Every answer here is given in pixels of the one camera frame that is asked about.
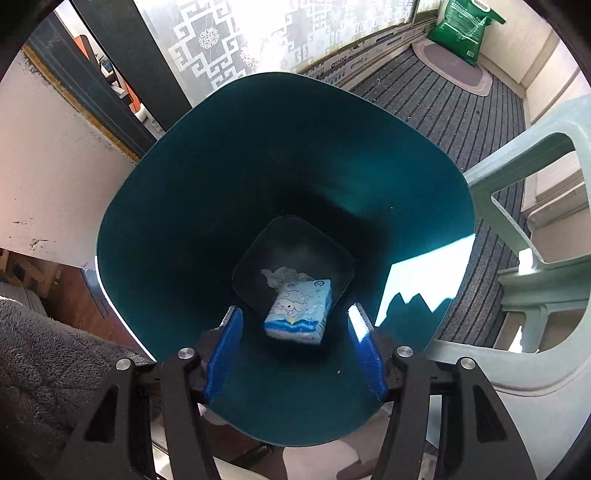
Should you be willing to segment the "blue white tissue pack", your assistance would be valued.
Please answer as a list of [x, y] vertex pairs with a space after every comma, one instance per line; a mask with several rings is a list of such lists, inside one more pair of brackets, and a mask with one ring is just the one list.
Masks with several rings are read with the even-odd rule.
[[331, 306], [329, 279], [285, 283], [263, 322], [264, 333], [277, 340], [319, 345]]

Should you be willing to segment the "white plastic bag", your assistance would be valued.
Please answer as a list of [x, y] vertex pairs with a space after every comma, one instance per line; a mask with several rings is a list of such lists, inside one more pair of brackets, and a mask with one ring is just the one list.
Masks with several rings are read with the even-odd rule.
[[314, 280], [314, 278], [307, 273], [297, 272], [294, 268], [288, 268], [286, 266], [281, 266], [276, 270], [262, 269], [260, 270], [260, 273], [266, 277], [267, 286], [276, 291], [280, 291], [280, 289], [283, 288], [283, 285], [286, 285], [287, 283]]

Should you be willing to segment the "dark teal trash bin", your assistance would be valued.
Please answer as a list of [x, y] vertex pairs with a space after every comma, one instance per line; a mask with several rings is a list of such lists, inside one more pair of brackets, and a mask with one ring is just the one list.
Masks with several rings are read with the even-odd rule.
[[[475, 241], [463, 174], [369, 101], [263, 73], [218, 90], [140, 160], [107, 207], [95, 265], [113, 310], [164, 360], [242, 309], [211, 410], [257, 440], [345, 437], [380, 409], [349, 337], [349, 306], [422, 352], [457, 296]], [[281, 266], [332, 283], [319, 345], [270, 338]]]

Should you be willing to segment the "light green plastic stool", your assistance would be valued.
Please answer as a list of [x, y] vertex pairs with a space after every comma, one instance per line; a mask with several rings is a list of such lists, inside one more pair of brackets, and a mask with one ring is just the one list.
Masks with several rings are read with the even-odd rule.
[[540, 479], [590, 476], [590, 258], [547, 262], [495, 192], [564, 155], [590, 176], [590, 98], [559, 105], [468, 170], [478, 215], [515, 254], [531, 258], [499, 275], [503, 306], [526, 316], [520, 353], [435, 340], [428, 358], [473, 358], [500, 394]]

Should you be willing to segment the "oval grey floor mat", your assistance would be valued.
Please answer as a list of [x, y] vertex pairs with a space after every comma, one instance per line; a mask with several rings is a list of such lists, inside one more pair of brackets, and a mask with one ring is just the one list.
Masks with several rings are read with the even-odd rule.
[[415, 55], [431, 70], [464, 91], [487, 97], [492, 89], [491, 74], [480, 65], [472, 66], [465, 60], [423, 38], [412, 44]]

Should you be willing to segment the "frosted patterned sliding door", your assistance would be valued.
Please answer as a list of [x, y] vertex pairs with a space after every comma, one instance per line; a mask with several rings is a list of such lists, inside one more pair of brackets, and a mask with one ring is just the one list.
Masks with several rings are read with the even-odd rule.
[[132, 111], [167, 129], [232, 81], [263, 72], [352, 88], [436, 23], [437, 1], [63, 1]]

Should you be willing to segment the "green rice bag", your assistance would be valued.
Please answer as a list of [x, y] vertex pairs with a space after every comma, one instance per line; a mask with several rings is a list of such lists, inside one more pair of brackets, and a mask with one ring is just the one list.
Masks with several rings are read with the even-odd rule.
[[485, 30], [493, 22], [504, 25], [506, 20], [483, 1], [450, 0], [428, 39], [476, 66]]

